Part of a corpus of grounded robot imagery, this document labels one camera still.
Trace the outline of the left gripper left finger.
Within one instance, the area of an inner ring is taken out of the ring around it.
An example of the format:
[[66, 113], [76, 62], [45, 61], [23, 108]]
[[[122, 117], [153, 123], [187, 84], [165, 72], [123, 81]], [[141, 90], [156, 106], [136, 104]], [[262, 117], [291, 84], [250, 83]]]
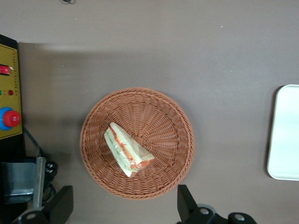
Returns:
[[73, 212], [73, 187], [63, 186], [43, 207], [28, 209], [15, 224], [65, 224]]

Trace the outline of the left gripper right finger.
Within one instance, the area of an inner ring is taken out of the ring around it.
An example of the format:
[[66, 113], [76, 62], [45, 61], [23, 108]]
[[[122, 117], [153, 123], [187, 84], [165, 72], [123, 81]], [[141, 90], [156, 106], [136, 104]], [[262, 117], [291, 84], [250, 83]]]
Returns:
[[177, 209], [180, 216], [178, 224], [223, 224], [224, 218], [206, 204], [197, 204], [186, 185], [178, 185]]

